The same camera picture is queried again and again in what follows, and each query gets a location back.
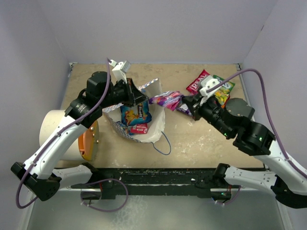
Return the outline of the purple white snack packet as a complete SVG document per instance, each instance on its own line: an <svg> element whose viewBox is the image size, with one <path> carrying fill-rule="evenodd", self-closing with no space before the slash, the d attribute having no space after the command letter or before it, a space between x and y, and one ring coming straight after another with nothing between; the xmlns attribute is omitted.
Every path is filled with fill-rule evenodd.
<svg viewBox="0 0 307 230"><path fill-rule="evenodd" d="M190 117L193 117L193 114L191 113L191 111L189 110L188 106L185 103L181 103L177 108L177 111L184 113Z"/></svg>

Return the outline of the pink cookie snack packet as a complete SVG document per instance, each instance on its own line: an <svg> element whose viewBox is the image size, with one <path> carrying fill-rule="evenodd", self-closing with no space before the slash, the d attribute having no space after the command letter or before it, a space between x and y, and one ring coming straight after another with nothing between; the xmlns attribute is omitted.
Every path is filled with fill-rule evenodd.
<svg viewBox="0 0 307 230"><path fill-rule="evenodd" d="M200 75L186 88L186 90L190 95L196 95L198 93L199 87L209 89L206 84L212 79L214 79L214 77L210 75L206 70L203 70Z"/></svg>

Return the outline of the purple pink candy packet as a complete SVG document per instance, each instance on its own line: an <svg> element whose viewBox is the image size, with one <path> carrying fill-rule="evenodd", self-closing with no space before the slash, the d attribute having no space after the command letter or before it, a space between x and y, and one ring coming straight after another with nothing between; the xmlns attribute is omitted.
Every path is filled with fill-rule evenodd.
<svg viewBox="0 0 307 230"><path fill-rule="evenodd" d="M174 111L184 95L179 91L167 91L149 99L149 104L156 104Z"/></svg>

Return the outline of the blue checkered paper bag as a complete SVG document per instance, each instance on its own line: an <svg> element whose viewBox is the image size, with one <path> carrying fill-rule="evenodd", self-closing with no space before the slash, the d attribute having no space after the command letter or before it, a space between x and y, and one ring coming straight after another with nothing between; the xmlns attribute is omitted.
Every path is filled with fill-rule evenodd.
<svg viewBox="0 0 307 230"><path fill-rule="evenodd" d="M119 103L103 109L104 117L123 138L154 145L165 137L165 109L149 101L133 107Z"/></svg>

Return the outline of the green yellow candy packet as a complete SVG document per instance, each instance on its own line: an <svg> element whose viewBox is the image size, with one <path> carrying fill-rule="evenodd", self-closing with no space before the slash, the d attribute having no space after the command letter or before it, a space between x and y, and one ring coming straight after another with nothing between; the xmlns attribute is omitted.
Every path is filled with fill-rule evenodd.
<svg viewBox="0 0 307 230"><path fill-rule="evenodd" d="M235 83L228 81L215 92L215 97L222 108L225 107L226 102L230 99L230 92L233 90L235 85Z"/></svg>

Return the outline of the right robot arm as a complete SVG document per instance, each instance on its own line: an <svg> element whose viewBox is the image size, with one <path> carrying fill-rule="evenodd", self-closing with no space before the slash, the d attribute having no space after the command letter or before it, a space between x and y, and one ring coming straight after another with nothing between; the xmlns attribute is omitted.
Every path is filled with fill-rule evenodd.
<svg viewBox="0 0 307 230"><path fill-rule="evenodd" d="M214 96L204 103L198 95L184 96L182 101L194 120L203 118L226 139L233 139L239 151L269 167L267 172L253 172L220 163L213 174L217 187L249 187L274 195L285 206L306 208L307 179L295 170L305 173L306 169L284 156L277 137L265 125L252 121L254 108L240 98L230 99L224 108Z"/></svg>

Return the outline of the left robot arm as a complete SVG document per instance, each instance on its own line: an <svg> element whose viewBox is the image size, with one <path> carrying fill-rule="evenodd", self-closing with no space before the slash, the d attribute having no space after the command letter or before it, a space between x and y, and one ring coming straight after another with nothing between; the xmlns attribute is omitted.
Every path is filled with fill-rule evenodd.
<svg viewBox="0 0 307 230"><path fill-rule="evenodd" d="M86 88L70 103L57 128L40 148L25 162L12 165L11 171L20 179L16 202L19 202L23 185L41 201L50 199L67 186L97 186L99 177L89 163L63 170L56 170L55 166L74 141L103 115L104 108L117 104L134 107L147 100L148 97L135 86L131 78L112 84L108 72L93 73L87 80Z"/></svg>

